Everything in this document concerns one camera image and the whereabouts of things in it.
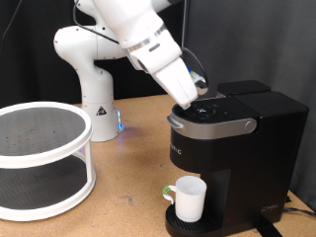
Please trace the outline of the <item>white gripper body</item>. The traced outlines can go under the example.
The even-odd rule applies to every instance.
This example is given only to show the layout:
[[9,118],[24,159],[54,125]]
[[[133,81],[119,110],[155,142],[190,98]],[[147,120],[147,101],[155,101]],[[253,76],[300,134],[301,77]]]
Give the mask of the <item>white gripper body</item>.
[[181,57],[174,60],[152,77],[179,106],[193,102],[198,91]]

